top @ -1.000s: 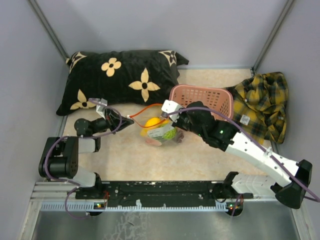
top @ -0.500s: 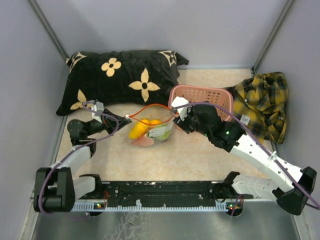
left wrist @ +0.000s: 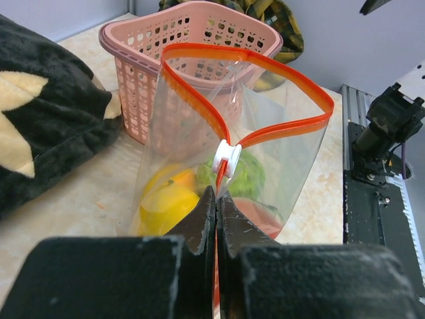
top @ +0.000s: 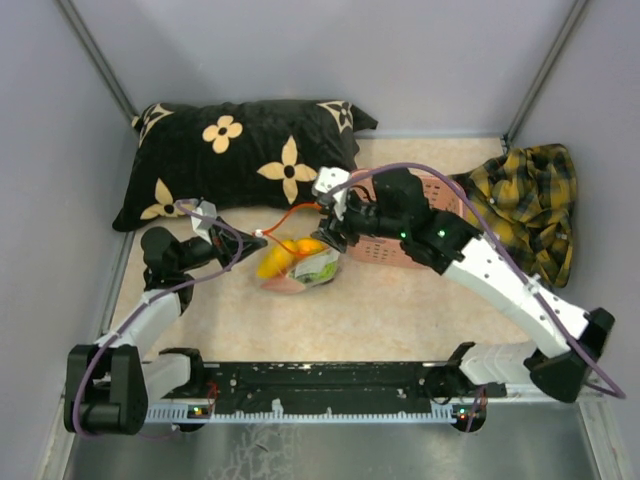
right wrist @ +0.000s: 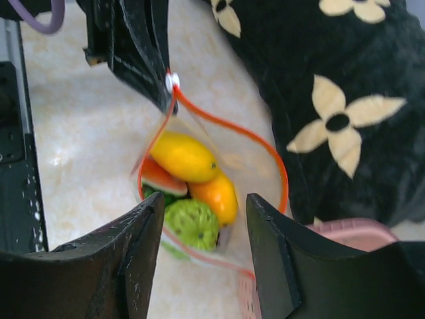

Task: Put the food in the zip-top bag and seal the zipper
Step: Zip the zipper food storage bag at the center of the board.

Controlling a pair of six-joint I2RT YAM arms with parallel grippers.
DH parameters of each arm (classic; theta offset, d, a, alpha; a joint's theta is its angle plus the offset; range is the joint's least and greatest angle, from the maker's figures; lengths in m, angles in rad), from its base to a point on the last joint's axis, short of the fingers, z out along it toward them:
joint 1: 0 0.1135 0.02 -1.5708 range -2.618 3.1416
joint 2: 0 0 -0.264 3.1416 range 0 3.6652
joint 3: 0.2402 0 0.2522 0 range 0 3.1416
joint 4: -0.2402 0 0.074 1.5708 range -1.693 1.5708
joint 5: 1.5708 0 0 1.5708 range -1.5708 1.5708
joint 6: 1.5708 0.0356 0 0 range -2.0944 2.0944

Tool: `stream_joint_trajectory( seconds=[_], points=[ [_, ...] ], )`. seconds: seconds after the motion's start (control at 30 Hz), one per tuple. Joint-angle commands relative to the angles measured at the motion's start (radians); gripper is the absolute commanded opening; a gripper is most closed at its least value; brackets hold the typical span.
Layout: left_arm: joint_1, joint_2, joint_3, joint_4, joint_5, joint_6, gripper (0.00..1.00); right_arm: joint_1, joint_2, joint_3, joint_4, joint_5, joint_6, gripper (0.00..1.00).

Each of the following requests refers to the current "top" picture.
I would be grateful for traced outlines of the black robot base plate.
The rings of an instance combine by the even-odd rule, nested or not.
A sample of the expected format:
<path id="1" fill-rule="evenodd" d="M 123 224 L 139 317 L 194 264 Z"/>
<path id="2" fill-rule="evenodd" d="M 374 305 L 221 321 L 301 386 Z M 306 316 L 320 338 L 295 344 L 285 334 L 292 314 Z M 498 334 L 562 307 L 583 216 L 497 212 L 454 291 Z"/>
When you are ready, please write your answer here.
<path id="1" fill-rule="evenodd" d="M 301 386 L 351 387 L 422 384 L 437 396 L 466 392 L 476 385 L 456 362 L 221 362 L 206 363 L 196 383 L 182 386 L 164 398 L 212 398 L 220 387 Z"/>

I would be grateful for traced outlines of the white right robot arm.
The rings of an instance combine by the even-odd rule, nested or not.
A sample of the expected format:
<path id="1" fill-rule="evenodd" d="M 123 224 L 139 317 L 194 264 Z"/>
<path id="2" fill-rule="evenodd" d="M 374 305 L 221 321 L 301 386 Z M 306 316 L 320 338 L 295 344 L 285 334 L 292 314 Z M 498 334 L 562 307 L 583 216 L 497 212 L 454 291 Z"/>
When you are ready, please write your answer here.
<path id="1" fill-rule="evenodd" d="M 612 327 L 605 309 L 586 311 L 524 274 L 483 224 L 430 205 L 414 170 L 399 163 L 352 174 L 320 169 L 312 193 L 325 219 L 314 238 L 345 252 L 361 237 L 397 240 L 416 263 L 483 297 L 524 331 L 526 343 L 464 348 L 446 372 L 448 387 L 461 396 L 481 385 L 530 384 L 548 397 L 575 402 Z"/>

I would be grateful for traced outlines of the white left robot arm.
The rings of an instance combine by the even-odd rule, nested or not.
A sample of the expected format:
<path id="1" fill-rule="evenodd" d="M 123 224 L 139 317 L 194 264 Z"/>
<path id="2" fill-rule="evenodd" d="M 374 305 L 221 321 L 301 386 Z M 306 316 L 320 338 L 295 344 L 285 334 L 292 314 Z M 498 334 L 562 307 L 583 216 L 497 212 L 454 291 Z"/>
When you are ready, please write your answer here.
<path id="1" fill-rule="evenodd" d="M 159 336 L 191 304 L 197 279 L 191 271 L 219 263 L 228 272 L 267 246 L 263 238 L 232 229 L 222 219 L 200 235 L 180 241 L 164 227 L 141 237 L 145 288 L 129 317 L 91 344 L 67 356 L 64 426 L 85 435 L 135 435 L 150 405 L 170 393 L 201 394 L 208 373 L 194 348 L 168 348 L 144 357 Z"/>

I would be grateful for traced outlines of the green custard apple toy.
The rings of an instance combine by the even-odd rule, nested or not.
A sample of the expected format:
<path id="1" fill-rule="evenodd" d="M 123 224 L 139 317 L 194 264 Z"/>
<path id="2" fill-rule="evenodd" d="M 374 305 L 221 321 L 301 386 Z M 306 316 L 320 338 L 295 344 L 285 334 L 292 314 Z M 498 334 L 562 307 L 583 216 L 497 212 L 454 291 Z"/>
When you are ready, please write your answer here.
<path id="1" fill-rule="evenodd" d="M 326 250 L 301 261 L 293 271 L 293 278 L 304 285 L 330 281 L 337 273 L 339 253 Z"/>

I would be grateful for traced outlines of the orange fruit toy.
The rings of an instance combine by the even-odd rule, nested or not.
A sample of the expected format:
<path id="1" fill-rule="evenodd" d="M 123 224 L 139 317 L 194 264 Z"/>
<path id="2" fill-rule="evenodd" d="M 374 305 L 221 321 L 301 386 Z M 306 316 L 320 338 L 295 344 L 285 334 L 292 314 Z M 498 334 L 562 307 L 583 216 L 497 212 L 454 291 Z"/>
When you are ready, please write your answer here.
<path id="1" fill-rule="evenodd" d="M 293 240 L 285 240 L 274 246 L 263 258 L 256 276 L 271 279 L 287 272 L 297 260 L 298 248 Z"/>

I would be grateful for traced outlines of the clear zip top bag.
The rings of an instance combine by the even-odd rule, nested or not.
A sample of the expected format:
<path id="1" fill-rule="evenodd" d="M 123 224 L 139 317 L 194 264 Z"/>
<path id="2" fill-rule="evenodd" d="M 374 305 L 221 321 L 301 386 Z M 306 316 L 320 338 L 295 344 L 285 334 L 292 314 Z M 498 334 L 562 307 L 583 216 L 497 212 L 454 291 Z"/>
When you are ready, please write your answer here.
<path id="1" fill-rule="evenodd" d="M 295 215 L 298 215 L 300 212 L 305 212 L 305 211 L 312 211 L 314 214 L 319 215 L 320 211 L 321 211 L 321 207 L 319 205 L 317 205 L 315 203 L 311 203 L 311 202 L 302 203 L 302 204 L 300 204 L 298 206 L 295 206 L 295 207 L 291 208 L 290 210 L 288 210 L 281 217 L 281 219 L 278 220 L 273 226 L 271 226 L 269 228 L 266 228 L 266 229 L 255 229 L 252 232 L 252 235 L 254 237 L 263 238 L 268 242 L 267 252 L 263 255 L 262 259 L 259 262 L 259 265 L 260 265 L 261 261 L 263 260 L 263 258 L 266 256 L 266 254 L 274 246 L 276 246 L 277 244 L 281 244 L 285 240 L 293 240 L 294 242 L 296 242 L 300 238 L 311 237 L 310 235 L 303 235 L 303 231 L 302 231 L 301 226 L 296 222 L 294 222 L 293 224 L 287 226 L 287 223 L 291 222 L 294 219 Z M 329 247 L 326 243 L 324 243 L 324 244 L 327 246 L 327 248 L 324 251 L 326 251 L 326 250 L 335 250 L 335 249 Z M 306 290 L 330 284 L 332 281 L 335 280 L 336 276 L 339 274 L 339 272 L 341 270 L 341 254 L 339 253 L 339 255 L 340 255 L 340 257 L 339 257 L 339 266 L 338 266 L 338 271 L 337 271 L 336 275 L 330 281 L 327 281 L 325 283 L 316 284 L 316 285 L 305 285 L 306 286 Z M 287 270 L 286 273 L 281 274 L 281 275 L 279 275 L 277 277 L 284 276 L 284 277 L 289 277 L 289 278 L 294 279 L 293 278 L 293 271 L 294 271 L 295 267 L 301 261 L 303 261 L 304 259 L 306 259 L 308 257 L 310 257 L 310 256 L 301 256 L 301 255 L 299 255 L 297 253 L 296 262 Z M 259 279 L 256 276 L 256 273 L 255 273 L 255 278 L 256 278 L 256 281 L 258 282 L 259 286 L 265 280 L 268 280 L 268 279 Z"/>

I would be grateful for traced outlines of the yellow mango toy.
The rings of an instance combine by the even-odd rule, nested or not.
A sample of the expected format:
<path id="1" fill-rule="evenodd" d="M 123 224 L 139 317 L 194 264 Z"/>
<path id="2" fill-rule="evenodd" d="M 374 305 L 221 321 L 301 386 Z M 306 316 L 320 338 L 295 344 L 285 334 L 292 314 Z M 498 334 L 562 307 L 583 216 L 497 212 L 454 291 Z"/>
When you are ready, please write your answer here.
<path id="1" fill-rule="evenodd" d="M 324 251 L 327 246 L 314 238 L 300 238 L 295 242 L 297 253 L 301 256 L 311 256 Z"/>

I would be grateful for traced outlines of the watermelon slice toy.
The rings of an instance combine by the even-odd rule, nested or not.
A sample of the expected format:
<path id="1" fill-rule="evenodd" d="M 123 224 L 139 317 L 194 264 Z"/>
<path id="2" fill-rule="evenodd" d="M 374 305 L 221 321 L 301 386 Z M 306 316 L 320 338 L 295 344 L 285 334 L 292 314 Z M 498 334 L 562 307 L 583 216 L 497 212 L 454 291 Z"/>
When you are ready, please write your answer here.
<path id="1" fill-rule="evenodd" d="M 260 287 L 270 292 L 286 295 L 298 294 L 306 290 L 303 283 L 284 276 L 265 280 Z"/>

